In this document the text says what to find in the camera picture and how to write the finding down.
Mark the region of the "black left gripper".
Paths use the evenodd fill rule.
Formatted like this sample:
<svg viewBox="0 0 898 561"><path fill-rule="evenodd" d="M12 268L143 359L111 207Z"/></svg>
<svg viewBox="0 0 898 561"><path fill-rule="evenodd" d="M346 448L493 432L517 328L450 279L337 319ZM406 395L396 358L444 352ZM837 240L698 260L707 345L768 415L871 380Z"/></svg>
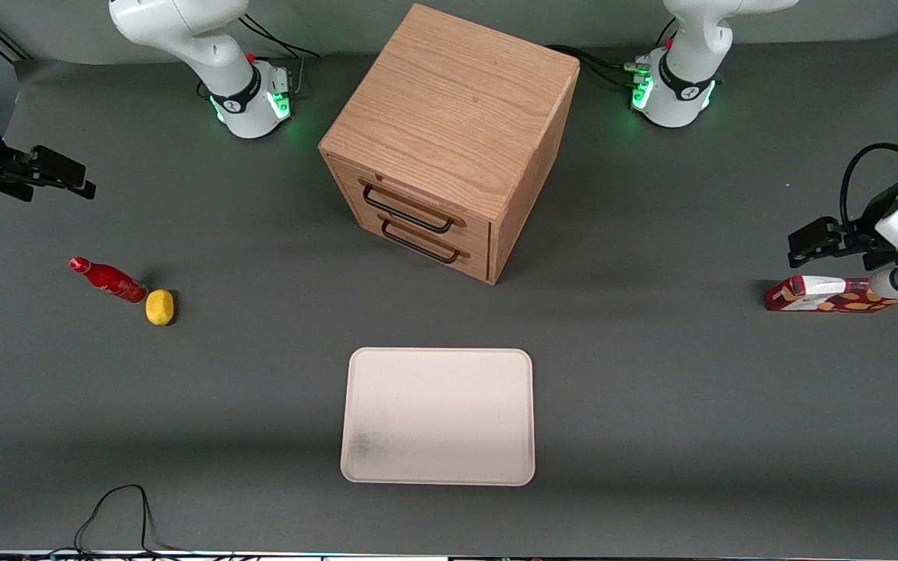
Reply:
<svg viewBox="0 0 898 561"><path fill-rule="evenodd" d="M841 258L845 249L850 253L862 253L867 271L881 267L898 266L898 249L878 234L878 221L884 219L898 198L898 182L873 196L861 216L851 220L848 213L848 184L841 187L839 213L843 228L837 219L816 219L789 235L788 266L791 269L805 266L812 260Z"/></svg>

